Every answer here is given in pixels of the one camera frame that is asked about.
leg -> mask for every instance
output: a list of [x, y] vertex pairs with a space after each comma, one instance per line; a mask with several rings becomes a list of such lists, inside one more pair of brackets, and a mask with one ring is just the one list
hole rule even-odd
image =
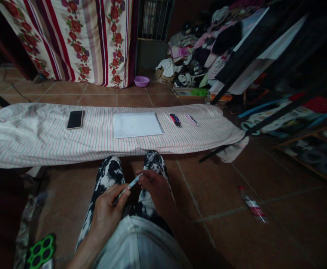
[[[162, 156], [156, 151], [149, 151], [145, 155], [144, 160], [144, 170], [154, 170], [157, 174], [165, 177], [167, 179], [170, 191], [172, 194], [171, 186], [169, 183], [168, 172], [166, 164]], [[138, 203], [131, 208], [130, 215], [139, 216], [147, 220], [152, 221], [154, 224], [158, 225], [170, 235], [172, 232], [168, 227], [167, 223], [163, 218], [157, 213], [155, 205], [152, 201], [151, 195], [147, 190], [142, 190], [138, 199]]]
[[[144, 160], [144, 170], [154, 170], [157, 174], [159, 174], [159, 175], [163, 176], [165, 179], [167, 179], [168, 186], [170, 187], [170, 191], [172, 194], [166, 163], [164, 162], [163, 157], [157, 151], [148, 151], [146, 153], [145, 160]], [[142, 190], [138, 201], [139, 202], [144, 202], [144, 201], [152, 202], [152, 198], [147, 190]]]
[[95, 190], [92, 195], [89, 210], [86, 214], [84, 225], [78, 237], [75, 251], [90, 230], [96, 199], [112, 185], [124, 183], [125, 179], [120, 159], [117, 156], [110, 156], [104, 159], [97, 172]]

white shirt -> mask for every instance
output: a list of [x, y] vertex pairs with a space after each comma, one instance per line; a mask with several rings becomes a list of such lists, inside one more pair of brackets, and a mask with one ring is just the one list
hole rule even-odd
[[151, 221], [123, 218], [93, 268], [192, 268], [177, 241]]

pen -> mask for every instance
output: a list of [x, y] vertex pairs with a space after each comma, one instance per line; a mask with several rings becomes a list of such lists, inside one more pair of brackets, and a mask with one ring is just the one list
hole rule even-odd
[[121, 195], [123, 195], [125, 193], [125, 191], [128, 191], [129, 189], [131, 189], [140, 179], [140, 175], [143, 174], [139, 174], [121, 193], [120, 195], [114, 200], [113, 205], [117, 205], [118, 200], [120, 199]]
[[188, 114], [186, 114], [186, 118], [189, 119], [189, 121], [193, 123], [194, 126], [198, 126], [198, 124]]
[[176, 119], [176, 121], [179, 123], [179, 125], [182, 125], [181, 121], [179, 120], [179, 118], [177, 117], [176, 114], [172, 114], [173, 117]]
[[179, 128], [181, 128], [181, 125], [176, 121], [174, 114], [170, 114], [171, 119], [173, 120], [173, 122], [175, 123], [175, 125]]
[[190, 114], [186, 114], [188, 117], [190, 117], [198, 126], [198, 122], [195, 121], [195, 119], [190, 115]]

notebook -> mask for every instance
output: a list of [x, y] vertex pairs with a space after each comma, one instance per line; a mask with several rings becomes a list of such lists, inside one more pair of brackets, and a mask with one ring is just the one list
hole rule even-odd
[[114, 114], [114, 139], [162, 134], [163, 129], [154, 112]]

metal grate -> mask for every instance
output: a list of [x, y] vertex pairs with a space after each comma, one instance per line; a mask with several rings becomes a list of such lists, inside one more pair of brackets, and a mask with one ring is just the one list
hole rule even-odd
[[138, 38], [165, 41], [175, 0], [141, 0]]

